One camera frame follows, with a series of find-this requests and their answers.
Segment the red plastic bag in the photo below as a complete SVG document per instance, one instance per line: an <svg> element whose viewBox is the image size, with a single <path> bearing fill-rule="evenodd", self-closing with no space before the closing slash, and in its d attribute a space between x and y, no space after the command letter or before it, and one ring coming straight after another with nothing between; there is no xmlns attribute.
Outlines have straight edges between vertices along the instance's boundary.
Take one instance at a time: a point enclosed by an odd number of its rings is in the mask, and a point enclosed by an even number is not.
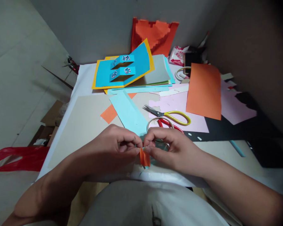
<svg viewBox="0 0 283 226"><path fill-rule="evenodd" d="M50 147L3 148L0 150L0 161L9 156L21 156L18 161L0 166L0 172L17 170L40 171Z"/></svg>

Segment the orange paper strip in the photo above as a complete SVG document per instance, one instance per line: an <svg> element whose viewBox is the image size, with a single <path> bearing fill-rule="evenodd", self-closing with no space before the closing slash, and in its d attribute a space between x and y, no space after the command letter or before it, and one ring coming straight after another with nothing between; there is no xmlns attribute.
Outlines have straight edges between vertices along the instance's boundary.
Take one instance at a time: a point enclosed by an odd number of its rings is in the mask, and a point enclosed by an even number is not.
<svg viewBox="0 0 283 226"><path fill-rule="evenodd" d="M146 153L143 151L143 148L141 148L140 152L139 152L139 158L140 158L140 162L142 166L151 166L151 162L150 162L150 154Z"/></svg>
<svg viewBox="0 0 283 226"><path fill-rule="evenodd" d="M132 99L136 93L128 94L129 97ZM117 116L116 110L114 109L113 105L110 105L102 114L101 117L110 124L112 120Z"/></svg>
<svg viewBox="0 0 283 226"><path fill-rule="evenodd" d="M186 111L221 120L221 78L216 67L192 63Z"/></svg>

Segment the right hand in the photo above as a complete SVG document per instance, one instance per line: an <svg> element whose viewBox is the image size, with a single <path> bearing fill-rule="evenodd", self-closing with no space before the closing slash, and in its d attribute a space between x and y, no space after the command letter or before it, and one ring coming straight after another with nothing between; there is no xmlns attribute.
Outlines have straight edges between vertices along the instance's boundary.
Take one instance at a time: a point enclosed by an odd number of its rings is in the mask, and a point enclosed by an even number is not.
<svg viewBox="0 0 283 226"><path fill-rule="evenodd" d="M156 148L155 139L168 143L168 151ZM146 134L143 145L145 152L175 171L194 176L203 176L205 172L205 162L209 154L176 129L152 127Z"/></svg>

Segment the red paper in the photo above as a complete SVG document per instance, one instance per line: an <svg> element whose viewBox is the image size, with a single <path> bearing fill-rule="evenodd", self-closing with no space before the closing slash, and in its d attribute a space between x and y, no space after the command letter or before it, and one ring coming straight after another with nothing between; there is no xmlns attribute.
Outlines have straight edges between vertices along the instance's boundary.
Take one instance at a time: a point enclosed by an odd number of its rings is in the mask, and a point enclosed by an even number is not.
<svg viewBox="0 0 283 226"><path fill-rule="evenodd" d="M146 38L148 39L152 55L169 55L171 45L179 23L151 22L133 18L131 52Z"/></svg>

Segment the blue paper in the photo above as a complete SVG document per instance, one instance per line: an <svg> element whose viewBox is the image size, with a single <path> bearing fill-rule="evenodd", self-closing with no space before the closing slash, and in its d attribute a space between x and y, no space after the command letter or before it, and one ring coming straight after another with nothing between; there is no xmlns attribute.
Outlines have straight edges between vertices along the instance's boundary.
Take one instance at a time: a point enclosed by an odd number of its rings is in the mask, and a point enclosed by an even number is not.
<svg viewBox="0 0 283 226"><path fill-rule="evenodd" d="M124 90L109 99L126 129L139 137L147 132L147 120Z"/></svg>
<svg viewBox="0 0 283 226"><path fill-rule="evenodd" d="M168 91L168 87L139 87L139 88L131 88L124 89L126 93L149 93L149 92L160 92L160 91ZM108 95L114 95L123 92L123 89L113 90L108 89Z"/></svg>
<svg viewBox="0 0 283 226"><path fill-rule="evenodd" d="M123 86L150 70L149 54L145 43L141 43L130 55L134 55L134 62L130 64L130 67L135 67L135 75L125 81L110 82L109 75L113 73L110 67L114 60L101 61L97 69L96 87Z"/></svg>
<svg viewBox="0 0 283 226"><path fill-rule="evenodd" d="M172 74L172 72L171 72L171 69L170 69L170 66L169 66L169 64L168 64L168 59L166 58L166 57L164 57L164 64L165 64L165 66L166 66L166 69L167 69L167 73L169 74L169 76L170 76L170 81L171 81L171 83L172 84L175 84L175 79L174 79L174 76L173 76L173 74Z"/></svg>

